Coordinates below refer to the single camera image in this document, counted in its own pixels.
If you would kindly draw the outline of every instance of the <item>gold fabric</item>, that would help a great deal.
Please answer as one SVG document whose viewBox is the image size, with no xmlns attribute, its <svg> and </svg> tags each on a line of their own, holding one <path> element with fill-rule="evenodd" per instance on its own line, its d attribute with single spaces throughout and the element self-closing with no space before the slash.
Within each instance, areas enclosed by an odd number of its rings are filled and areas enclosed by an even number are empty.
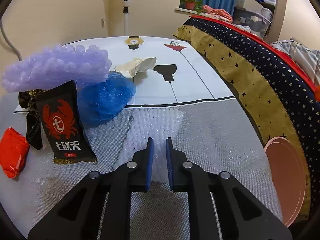
<svg viewBox="0 0 320 240">
<path fill-rule="evenodd" d="M 254 67 L 254 62 L 249 62 L 219 40 L 193 26 L 183 25 L 174 35 L 189 41 L 192 47 L 205 55 L 220 75 L 235 87 L 242 105 L 255 121 L 264 145 L 270 138 L 283 136 L 295 147 L 302 159 L 306 176 L 305 197 L 295 222 L 307 220 L 310 209 L 310 175 L 307 161 L 291 119 L 269 81 Z"/>
</svg>

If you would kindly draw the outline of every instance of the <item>storage box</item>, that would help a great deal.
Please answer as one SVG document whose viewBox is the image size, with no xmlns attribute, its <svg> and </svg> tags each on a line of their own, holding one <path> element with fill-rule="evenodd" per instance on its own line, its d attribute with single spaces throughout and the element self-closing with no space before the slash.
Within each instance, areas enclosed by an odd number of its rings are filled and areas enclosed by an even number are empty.
<svg viewBox="0 0 320 240">
<path fill-rule="evenodd" d="M 259 13 L 235 8 L 233 13 L 233 24 L 249 26 L 251 33 L 263 39 L 271 22 Z"/>
<path fill-rule="evenodd" d="M 269 21 L 272 21 L 273 12 L 270 9 L 262 7 L 261 14 Z"/>
<path fill-rule="evenodd" d="M 235 6 L 237 8 L 261 14 L 262 5 L 259 4 L 256 0 L 236 0 Z"/>
</svg>

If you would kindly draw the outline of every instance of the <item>red crab logo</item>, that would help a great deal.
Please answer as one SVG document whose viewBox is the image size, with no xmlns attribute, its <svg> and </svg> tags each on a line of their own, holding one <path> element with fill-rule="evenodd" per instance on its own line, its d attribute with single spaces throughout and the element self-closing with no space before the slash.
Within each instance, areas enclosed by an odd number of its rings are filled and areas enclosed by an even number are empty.
<svg viewBox="0 0 320 240">
<path fill-rule="evenodd" d="M 61 106 L 57 107 L 58 112 L 51 114 L 49 105 L 44 105 L 42 109 L 43 120 L 51 136 L 60 140 L 60 135 L 64 134 L 66 139 L 69 139 L 70 134 L 76 135 L 78 132 L 76 128 L 72 127 L 76 120 L 73 118 L 72 109 L 66 101 L 58 99 L 57 102 Z"/>
</svg>

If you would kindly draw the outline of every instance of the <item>plant pot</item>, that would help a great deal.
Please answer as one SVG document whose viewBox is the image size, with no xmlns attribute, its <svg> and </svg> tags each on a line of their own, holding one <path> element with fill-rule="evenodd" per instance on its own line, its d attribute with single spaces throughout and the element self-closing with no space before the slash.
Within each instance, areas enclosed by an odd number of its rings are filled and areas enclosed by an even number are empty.
<svg viewBox="0 0 320 240">
<path fill-rule="evenodd" d="M 196 3 L 195 2 L 186 2 L 185 7 L 188 10 L 193 10 L 195 8 Z"/>
</svg>

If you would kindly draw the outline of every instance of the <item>pink plate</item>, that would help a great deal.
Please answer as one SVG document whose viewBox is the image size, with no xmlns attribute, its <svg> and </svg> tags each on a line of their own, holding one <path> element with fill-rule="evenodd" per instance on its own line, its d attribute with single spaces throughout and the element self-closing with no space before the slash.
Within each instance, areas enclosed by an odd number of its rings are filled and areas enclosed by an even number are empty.
<svg viewBox="0 0 320 240">
<path fill-rule="evenodd" d="M 281 205 L 283 223 L 289 227 L 300 212 L 305 194 L 303 160 L 283 137 L 274 137 L 265 146 L 272 181 Z"/>
</svg>

